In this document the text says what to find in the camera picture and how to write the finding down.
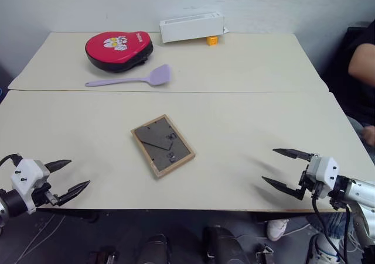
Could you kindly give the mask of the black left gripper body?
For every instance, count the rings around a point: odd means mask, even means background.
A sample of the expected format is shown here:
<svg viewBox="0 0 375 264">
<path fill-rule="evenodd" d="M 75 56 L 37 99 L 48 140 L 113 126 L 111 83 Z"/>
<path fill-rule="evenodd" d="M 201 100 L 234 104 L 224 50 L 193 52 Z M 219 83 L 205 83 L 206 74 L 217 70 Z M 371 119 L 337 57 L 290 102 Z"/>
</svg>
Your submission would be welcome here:
<svg viewBox="0 0 375 264">
<path fill-rule="evenodd" d="M 36 208 L 51 204 L 52 206 L 57 206 L 60 203 L 60 198 L 58 195 L 53 195 L 50 192 L 51 185 L 45 182 L 40 188 L 36 188 L 32 193 L 32 201 Z"/>
</svg>

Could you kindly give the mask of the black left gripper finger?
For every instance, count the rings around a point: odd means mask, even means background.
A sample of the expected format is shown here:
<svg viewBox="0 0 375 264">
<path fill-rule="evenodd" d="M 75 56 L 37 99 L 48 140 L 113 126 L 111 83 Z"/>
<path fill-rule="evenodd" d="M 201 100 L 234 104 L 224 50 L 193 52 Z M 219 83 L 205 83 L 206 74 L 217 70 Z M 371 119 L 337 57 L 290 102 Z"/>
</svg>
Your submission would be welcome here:
<svg viewBox="0 0 375 264">
<path fill-rule="evenodd" d="M 50 173 L 54 173 L 62 168 L 64 168 L 66 165 L 71 163 L 71 160 L 63 159 L 63 160 L 57 160 L 54 162 L 49 162 L 45 164 L 45 167 L 48 169 Z"/>
<path fill-rule="evenodd" d="M 64 205 L 65 203 L 68 203 L 70 200 L 77 197 L 90 184 L 90 182 L 90 180 L 87 180 L 69 188 L 66 194 L 58 197 L 57 205 Z"/>
</svg>

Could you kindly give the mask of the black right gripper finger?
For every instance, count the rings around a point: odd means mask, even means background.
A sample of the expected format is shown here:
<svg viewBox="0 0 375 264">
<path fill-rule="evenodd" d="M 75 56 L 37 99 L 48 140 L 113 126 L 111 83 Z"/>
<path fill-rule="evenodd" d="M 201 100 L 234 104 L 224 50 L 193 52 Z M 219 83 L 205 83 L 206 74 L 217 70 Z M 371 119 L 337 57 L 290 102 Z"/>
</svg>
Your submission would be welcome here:
<svg viewBox="0 0 375 264">
<path fill-rule="evenodd" d="M 311 158 L 315 155 L 314 153 L 306 153 L 296 149 L 275 148 L 273 151 L 292 159 L 302 159 L 308 162 L 310 162 Z"/>
<path fill-rule="evenodd" d="M 273 188 L 279 190 L 280 192 L 283 192 L 283 193 L 285 193 L 289 196 L 293 196 L 298 200 L 303 200 L 303 198 L 304 198 L 305 187 L 292 189 L 292 188 L 289 188 L 286 184 L 284 184 L 280 181 L 270 179 L 270 178 L 264 177 L 264 176 L 262 176 L 262 179 L 264 181 L 266 181 L 268 184 L 270 184 L 271 186 L 273 186 Z"/>
</svg>

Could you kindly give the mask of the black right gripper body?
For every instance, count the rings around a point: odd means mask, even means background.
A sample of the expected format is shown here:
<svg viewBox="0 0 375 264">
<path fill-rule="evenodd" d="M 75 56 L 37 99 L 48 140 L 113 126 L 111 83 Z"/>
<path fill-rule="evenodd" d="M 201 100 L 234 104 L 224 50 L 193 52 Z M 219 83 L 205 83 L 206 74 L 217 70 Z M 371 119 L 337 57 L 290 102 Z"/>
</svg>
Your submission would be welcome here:
<svg viewBox="0 0 375 264">
<path fill-rule="evenodd" d="M 305 192 L 308 190 L 312 193 L 312 198 L 319 198 L 323 190 L 323 183 L 316 178 L 318 167 L 321 162 L 321 157 L 313 157 L 306 169 L 302 172 L 299 181 L 300 194 L 299 198 L 303 199 Z"/>
</svg>

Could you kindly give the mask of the person's hand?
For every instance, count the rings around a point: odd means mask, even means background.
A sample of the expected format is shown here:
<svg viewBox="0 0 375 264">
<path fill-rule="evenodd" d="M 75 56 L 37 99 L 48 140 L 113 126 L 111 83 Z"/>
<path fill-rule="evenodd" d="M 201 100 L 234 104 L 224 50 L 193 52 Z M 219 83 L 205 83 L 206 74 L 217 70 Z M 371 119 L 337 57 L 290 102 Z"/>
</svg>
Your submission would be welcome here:
<svg viewBox="0 0 375 264">
<path fill-rule="evenodd" d="M 365 126 L 362 130 L 362 136 L 365 142 L 374 147 L 375 145 L 375 126 L 370 125 L 370 126 Z"/>
</svg>

